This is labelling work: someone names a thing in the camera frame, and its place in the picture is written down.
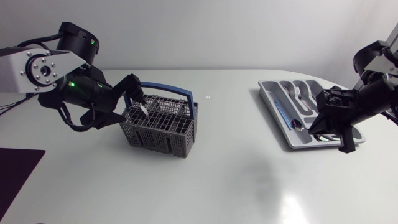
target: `white wall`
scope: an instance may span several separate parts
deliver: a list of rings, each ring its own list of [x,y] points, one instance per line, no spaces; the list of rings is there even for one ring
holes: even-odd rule
[[[387,39],[397,8],[396,0],[1,0],[0,47],[70,21],[99,38],[101,69],[273,68],[352,87],[354,54]]]

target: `gray plastic tray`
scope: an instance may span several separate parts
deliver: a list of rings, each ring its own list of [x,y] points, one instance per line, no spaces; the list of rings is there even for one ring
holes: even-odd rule
[[[340,141],[318,141],[314,136],[308,134],[306,130],[296,131],[290,128],[275,105],[274,100],[276,100],[289,121],[297,119],[304,128],[309,128],[318,116],[315,98],[325,89],[317,81],[260,80],[259,86],[262,99],[266,102],[292,149],[341,145]],[[298,97],[297,87],[300,88],[302,100]],[[303,101],[307,103],[310,109],[307,108]],[[356,126],[353,128],[353,136],[355,144],[364,143],[366,140]]]

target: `fork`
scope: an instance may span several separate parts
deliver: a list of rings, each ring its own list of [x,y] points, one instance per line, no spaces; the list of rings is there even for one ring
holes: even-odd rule
[[[305,105],[305,107],[307,107],[308,110],[312,110],[310,105],[308,105],[308,103],[303,99],[303,96],[301,95],[300,87],[296,86],[296,90],[297,90],[297,96],[301,100],[301,102]]]

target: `black cable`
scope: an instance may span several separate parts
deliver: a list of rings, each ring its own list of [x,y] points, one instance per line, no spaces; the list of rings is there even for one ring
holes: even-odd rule
[[[8,107],[8,106],[11,106],[11,105],[13,105],[13,104],[15,104],[15,103],[18,103],[19,101],[17,101],[17,102],[13,102],[13,103],[10,103],[10,104],[8,104],[8,105],[0,105],[0,107]]]
[[[6,109],[5,111],[2,111],[2,112],[0,113],[0,116],[3,115],[3,114],[5,114],[5,113],[7,113],[9,110],[13,109],[14,107],[16,107],[16,106],[18,106],[18,105],[20,105],[20,104],[26,102],[27,100],[30,100],[30,99],[33,98],[35,95],[37,95],[37,93],[36,93],[36,94],[33,94],[33,95],[30,95],[30,96],[28,96],[28,97],[26,97],[26,98],[24,98],[24,99],[22,99],[22,100],[20,100],[20,101],[17,101],[17,102],[15,102],[15,103],[11,103],[10,105],[12,105],[12,106],[7,106],[7,107],[5,107],[5,108],[1,108],[1,110],[4,110],[4,109],[6,109],[6,108],[7,108],[7,109]]]
[[[45,50],[50,50],[49,47],[47,47],[47,46],[46,46],[45,44],[43,44],[43,43],[37,42],[37,43],[34,43],[34,44],[41,46],[41,47],[44,48]]]
[[[78,132],[83,132],[89,130],[91,127],[93,127],[94,122],[95,122],[95,110],[94,110],[94,104],[90,104],[90,110],[93,112],[93,119],[86,125],[84,126],[77,126],[72,123],[70,113],[68,111],[67,106],[65,103],[62,103],[61,108],[58,109],[58,112],[60,113],[60,116],[62,120],[67,124],[72,130],[78,131]]]
[[[387,111],[382,112],[381,115],[385,116],[387,119],[390,119],[392,122],[398,125],[398,119],[393,115],[391,115],[390,113],[388,113]]]
[[[390,50],[389,47],[383,47],[383,49],[381,49],[381,52],[383,53],[383,55],[394,64],[395,67],[398,68],[398,58],[394,55],[394,53],[392,53],[392,51]]]
[[[52,40],[57,40],[63,36],[63,32],[59,32],[58,34],[49,36],[49,37],[39,37],[36,39],[32,40],[27,40],[23,41],[22,43],[18,44],[17,47],[26,47],[30,44],[36,44],[36,43],[42,43],[42,42],[47,42],[47,41],[52,41]]]

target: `spoon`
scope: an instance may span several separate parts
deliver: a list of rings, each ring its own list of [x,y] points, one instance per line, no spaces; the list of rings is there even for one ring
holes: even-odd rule
[[[307,130],[307,128],[304,128],[303,125],[301,124],[300,121],[293,119],[292,120],[292,127],[296,130],[296,131],[303,131],[303,130]],[[333,139],[333,137],[327,136],[325,134],[318,134],[321,137],[324,137],[325,139],[329,140],[329,141],[336,141],[335,139]]]
[[[142,112],[144,112],[144,114],[148,117],[149,114],[148,114],[147,109],[144,106],[142,106],[142,105],[139,105],[139,106],[141,107]]]

